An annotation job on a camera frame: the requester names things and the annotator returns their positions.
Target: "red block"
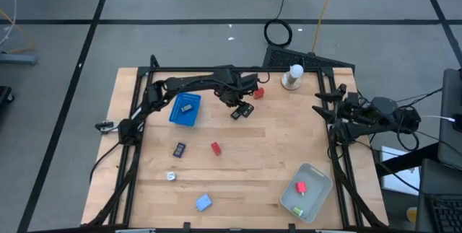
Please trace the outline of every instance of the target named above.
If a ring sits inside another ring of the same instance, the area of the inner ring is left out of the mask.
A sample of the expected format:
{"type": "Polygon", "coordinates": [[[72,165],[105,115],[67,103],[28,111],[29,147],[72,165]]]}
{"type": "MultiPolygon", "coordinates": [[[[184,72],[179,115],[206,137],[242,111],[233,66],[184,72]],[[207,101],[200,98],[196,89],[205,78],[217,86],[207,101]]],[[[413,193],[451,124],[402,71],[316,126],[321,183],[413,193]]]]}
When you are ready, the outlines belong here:
{"type": "Polygon", "coordinates": [[[295,183],[295,187],[297,188],[297,192],[301,193],[302,195],[306,192],[306,184],[305,182],[298,182],[295,183]]]}
{"type": "Polygon", "coordinates": [[[212,144],[212,150],[215,152],[215,154],[216,154],[217,156],[219,156],[220,154],[222,154],[222,150],[220,149],[220,147],[219,147],[219,145],[218,145],[217,142],[214,142],[214,143],[212,144]]]}
{"type": "Polygon", "coordinates": [[[257,89],[255,92],[253,92],[253,99],[260,99],[263,97],[263,94],[265,94],[265,90],[263,88],[257,89]]]}

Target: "gray floor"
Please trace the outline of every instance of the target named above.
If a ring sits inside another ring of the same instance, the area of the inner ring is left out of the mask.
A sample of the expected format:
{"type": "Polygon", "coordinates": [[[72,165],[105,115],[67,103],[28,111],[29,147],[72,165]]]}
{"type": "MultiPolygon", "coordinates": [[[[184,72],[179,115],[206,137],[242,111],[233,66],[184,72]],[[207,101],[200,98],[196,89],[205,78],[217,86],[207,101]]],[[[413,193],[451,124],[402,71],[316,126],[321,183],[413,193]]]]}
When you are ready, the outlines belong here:
{"type": "MultiPolygon", "coordinates": [[[[12,0],[0,0],[11,14],[12,0]]],[[[283,18],[316,18],[324,0],[286,0],[283,18]]],[[[462,18],[461,0],[438,0],[448,19],[462,18]]],[[[91,19],[97,0],[18,0],[21,19],[91,19]]],[[[103,19],[271,18],[280,0],[107,0],[103,19]]],[[[429,0],[331,0],[330,19],[436,19],[429,0]]],[[[0,126],[0,224],[14,232],[63,104],[89,26],[25,25],[37,40],[37,66],[0,65],[0,84],[13,87],[16,101],[0,126]]],[[[307,52],[315,25],[293,25],[289,49],[307,52]]],[[[462,40],[462,26],[452,26],[462,40]]],[[[283,41],[282,28],[270,36],[283,41]]],[[[1,50],[24,46],[14,32],[1,50]]],[[[88,174],[100,135],[94,129],[108,110],[119,67],[146,66],[155,54],[161,66],[261,65],[263,25],[99,25],[29,230],[76,227],[88,191],[88,174]]],[[[356,80],[372,99],[402,99],[441,87],[443,70],[459,64],[439,25],[324,25],[316,53],[357,65],[356,80]]],[[[440,112],[440,95],[417,105],[421,115],[440,112]]],[[[421,130],[438,135],[438,120],[421,130]]],[[[421,144],[433,141],[421,137],[421,144]]],[[[385,133],[375,146],[400,148],[385,133]]]]}

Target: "wooden table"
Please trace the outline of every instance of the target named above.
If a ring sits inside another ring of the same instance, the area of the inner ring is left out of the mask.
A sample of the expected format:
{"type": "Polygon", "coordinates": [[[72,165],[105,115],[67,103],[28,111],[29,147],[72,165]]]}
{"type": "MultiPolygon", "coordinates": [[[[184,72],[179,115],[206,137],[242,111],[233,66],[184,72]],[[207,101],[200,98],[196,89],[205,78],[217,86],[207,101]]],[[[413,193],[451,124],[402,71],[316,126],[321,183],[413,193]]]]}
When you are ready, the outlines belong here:
{"type": "MultiPolygon", "coordinates": [[[[356,90],[351,69],[334,69],[334,73],[337,86],[345,83],[349,91],[356,90]]],[[[154,80],[199,74],[205,73],[158,72],[154,80]]],[[[266,78],[266,73],[259,75],[262,80],[266,78]]],[[[255,106],[249,118],[231,119],[233,109],[220,102],[213,91],[194,92],[202,100],[193,128],[168,121],[173,102],[147,118],[130,227],[181,228],[189,221],[193,228],[287,229],[290,223],[298,229],[342,228],[335,185],[311,224],[300,221],[279,203],[289,180],[304,162],[334,181],[326,154],[325,122],[311,108],[321,105],[314,96],[319,92],[317,76],[305,73],[302,86],[288,91],[281,85],[281,75],[271,73],[269,83],[261,85],[265,89],[263,99],[244,99],[255,106]],[[215,141],[222,148],[219,157],[210,147],[215,141]],[[181,159],[172,155],[178,142],[187,145],[181,159]],[[167,181],[169,171],[177,174],[175,182],[167,181]],[[199,212],[195,202],[205,193],[213,205],[199,212]]],[[[135,80],[136,69],[119,69],[108,120],[128,117],[135,80]]],[[[98,158],[117,140],[116,133],[103,136],[98,158]]],[[[359,140],[369,143],[365,136],[359,140]]],[[[387,224],[370,149],[355,144],[349,151],[358,193],[387,224]]],[[[91,220],[113,193],[120,158],[121,147],[96,169],[82,223],[91,220]]],[[[345,193],[349,223],[354,224],[351,199],[345,193]]],[[[118,221],[125,200],[123,196],[118,221]]]]}

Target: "black stripe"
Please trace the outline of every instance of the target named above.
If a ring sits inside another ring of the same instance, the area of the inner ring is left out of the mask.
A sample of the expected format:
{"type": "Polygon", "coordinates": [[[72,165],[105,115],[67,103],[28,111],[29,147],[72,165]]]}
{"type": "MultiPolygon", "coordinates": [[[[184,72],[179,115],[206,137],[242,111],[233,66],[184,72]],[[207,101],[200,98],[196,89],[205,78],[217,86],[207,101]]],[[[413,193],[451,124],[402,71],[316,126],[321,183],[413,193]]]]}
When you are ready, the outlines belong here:
{"type": "Polygon", "coordinates": [[[53,129],[53,133],[51,134],[50,142],[48,143],[45,156],[43,157],[42,164],[38,171],[37,179],[35,180],[32,192],[30,193],[29,200],[27,201],[27,205],[22,215],[21,222],[19,223],[17,232],[27,232],[27,229],[29,228],[32,215],[34,214],[38,198],[40,197],[43,184],[45,183],[46,175],[50,168],[51,160],[53,159],[56,147],[58,146],[58,140],[63,130],[67,113],[69,112],[69,108],[71,107],[72,98],[74,97],[74,93],[77,88],[77,83],[79,82],[80,74],[82,72],[85,59],[88,55],[88,50],[90,49],[90,46],[92,44],[93,36],[95,34],[95,30],[97,27],[97,21],[101,16],[101,12],[103,11],[105,2],[106,0],[99,0],[98,2],[95,15],[93,16],[92,24],[90,25],[87,38],[85,39],[82,51],[79,56],[79,60],[77,61],[74,73],[72,74],[71,82],[69,84],[69,88],[67,89],[63,106],[61,107],[61,111],[59,112],[58,120],[56,121],[55,128],[53,129]]]}
{"type": "MultiPolygon", "coordinates": [[[[270,19],[100,19],[99,25],[264,25],[270,19]]],[[[317,25],[317,19],[284,19],[293,25],[317,25]]],[[[18,25],[91,25],[91,19],[18,19],[18,25]]],[[[323,25],[462,25],[462,19],[323,19],[323,25]]],[[[0,19],[0,25],[8,25],[0,19]]]]}
{"type": "Polygon", "coordinates": [[[442,21],[442,26],[443,30],[445,31],[446,37],[448,38],[449,44],[451,48],[454,51],[454,54],[456,55],[457,61],[459,64],[462,66],[462,51],[461,48],[459,47],[459,44],[457,42],[456,37],[454,37],[453,31],[450,29],[448,21],[446,21],[445,15],[443,14],[443,11],[441,10],[440,5],[438,4],[437,0],[430,0],[430,3],[432,3],[433,9],[435,10],[436,15],[438,16],[438,19],[442,21]]]}

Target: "blue plastic container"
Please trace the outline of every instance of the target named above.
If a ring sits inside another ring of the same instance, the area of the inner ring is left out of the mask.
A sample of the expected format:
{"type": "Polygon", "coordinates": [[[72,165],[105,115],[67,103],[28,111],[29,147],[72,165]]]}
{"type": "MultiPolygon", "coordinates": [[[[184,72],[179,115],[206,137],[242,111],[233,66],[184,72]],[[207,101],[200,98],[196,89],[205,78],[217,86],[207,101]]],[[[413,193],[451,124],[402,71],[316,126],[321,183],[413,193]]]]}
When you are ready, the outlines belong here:
{"type": "Polygon", "coordinates": [[[191,93],[180,93],[175,100],[173,105],[170,118],[170,122],[177,123],[184,126],[194,126],[196,122],[197,113],[199,112],[199,106],[201,104],[201,95],[191,94],[191,93]],[[192,110],[189,110],[185,113],[181,111],[181,108],[191,104],[193,106],[192,110]]]}

